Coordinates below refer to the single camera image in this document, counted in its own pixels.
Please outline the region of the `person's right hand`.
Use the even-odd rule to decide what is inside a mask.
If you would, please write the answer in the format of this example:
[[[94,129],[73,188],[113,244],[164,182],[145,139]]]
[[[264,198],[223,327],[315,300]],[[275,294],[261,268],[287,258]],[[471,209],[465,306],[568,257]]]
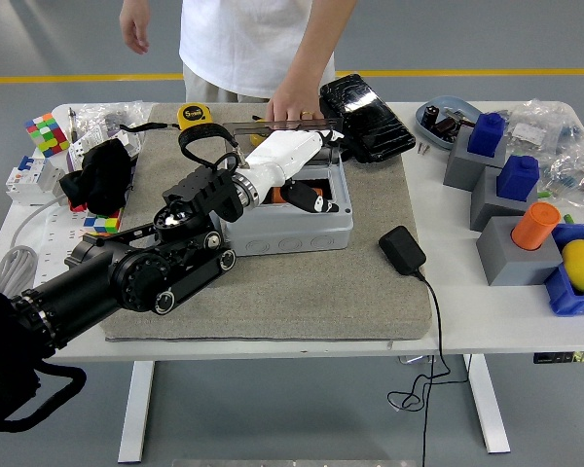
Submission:
[[[147,28],[150,22],[150,6],[147,0],[124,0],[119,24],[125,45],[136,54],[149,51]]]

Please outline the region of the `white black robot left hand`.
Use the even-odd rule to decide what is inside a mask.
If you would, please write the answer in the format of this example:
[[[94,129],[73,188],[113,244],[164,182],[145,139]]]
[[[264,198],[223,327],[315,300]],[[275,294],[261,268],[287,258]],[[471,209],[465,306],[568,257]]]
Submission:
[[[268,191],[278,188],[281,198],[309,213],[330,213],[338,204],[318,194],[293,177],[323,146],[343,139],[336,130],[276,130],[246,158],[233,179],[240,202],[254,208],[266,200]]]

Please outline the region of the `person's left hand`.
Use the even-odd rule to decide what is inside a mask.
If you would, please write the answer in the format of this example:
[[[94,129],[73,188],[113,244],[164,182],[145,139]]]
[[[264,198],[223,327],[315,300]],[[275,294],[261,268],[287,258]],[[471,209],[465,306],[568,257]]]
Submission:
[[[287,77],[269,100],[266,119],[270,122],[321,119],[318,83]]]

